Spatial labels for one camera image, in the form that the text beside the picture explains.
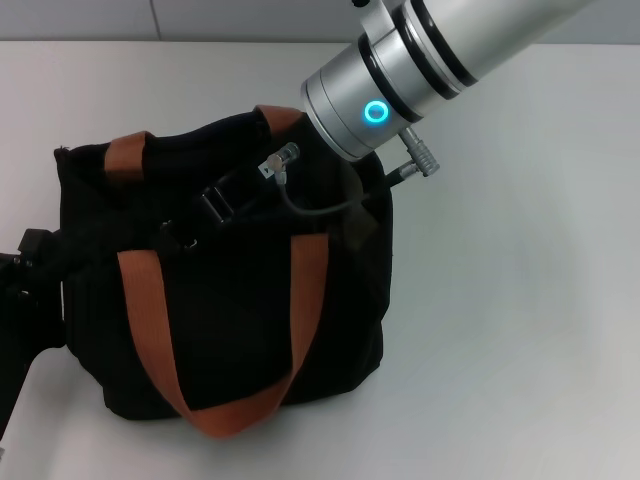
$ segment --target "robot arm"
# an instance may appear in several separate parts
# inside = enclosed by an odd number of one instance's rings
[[[437,163],[411,130],[434,108],[591,0],[406,0],[363,5],[365,33],[302,85],[324,141],[356,161],[400,135],[417,168]]]

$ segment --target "black ring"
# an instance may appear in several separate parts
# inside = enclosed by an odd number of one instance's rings
[[[458,60],[458,57],[456,57],[456,54],[451,50],[451,47],[442,36],[442,33],[438,30],[436,22],[433,21],[424,1],[411,0],[411,5],[413,5],[413,9],[416,11],[416,15],[418,16],[420,23],[422,23],[422,28],[427,32],[431,43],[436,47],[436,50],[438,50],[438,53],[442,57],[442,60],[444,60],[444,63],[449,67],[449,70],[451,70],[451,72],[465,87],[472,87],[478,83],[478,80],[473,78],[473,75],[464,68],[464,65],[462,65],[460,60]]]
[[[387,80],[387,77],[384,76],[382,70],[380,70],[380,65],[378,65],[376,57],[373,56],[371,44],[369,43],[369,38],[366,33],[358,40],[358,50],[360,50],[362,60],[364,60],[364,64],[367,66],[367,70],[369,70],[369,74],[371,75],[371,78],[373,78],[378,90],[380,90],[380,93],[382,93],[384,98],[387,99],[393,109],[407,122],[416,123],[422,120],[420,115],[416,114],[406,103],[404,103],[393,89],[393,86]]]
[[[400,38],[404,42],[404,46],[407,47],[407,51],[413,60],[413,63],[416,64],[422,76],[429,82],[429,85],[433,87],[433,89],[438,92],[438,94],[446,99],[451,100],[452,98],[456,98],[458,96],[458,92],[453,90],[449,85],[447,85],[442,78],[436,73],[433,67],[427,61],[424,53],[420,50],[420,47],[416,43],[416,40],[411,35],[409,31],[409,27],[407,26],[407,22],[404,19],[404,13],[402,12],[402,5],[399,5],[392,13],[393,23],[396,26],[396,30],[400,34]]]

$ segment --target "brown strap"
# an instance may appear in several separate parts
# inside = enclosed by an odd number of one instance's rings
[[[104,171],[107,178],[118,182],[140,182],[142,172],[142,150],[146,132],[138,132],[111,142],[104,156]]]
[[[191,411],[178,381],[160,261],[152,251],[118,254],[133,341],[149,378],[184,418],[204,433],[226,437],[271,416],[282,403],[315,337],[324,302],[329,243],[326,234],[291,241],[291,352],[293,368],[250,397]]]
[[[287,131],[294,123],[302,118],[302,112],[295,108],[273,107],[271,105],[258,105],[269,124],[271,135],[279,135]]]

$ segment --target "glowing blue ring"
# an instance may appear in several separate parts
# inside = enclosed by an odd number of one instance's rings
[[[380,108],[382,110],[382,115],[380,117],[371,116],[371,110],[374,108]],[[364,107],[364,118],[366,118],[369,123],[382,123],[389,118],[389,107],[386,103],[381,102],[380,100],[369,102],[367,103],[367,106]]]

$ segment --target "shoulder strap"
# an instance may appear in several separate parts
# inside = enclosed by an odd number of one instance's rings
[[[153,251],[118,254],[129,325],[142,365],[164,398],[202,432],[226,437],[271,416],[300,371],[316,335],[329,263],[328,236],[305,235],[291,240],[292,371],[250,397],[205,410],[186,404],[175,366],[162,269]]]

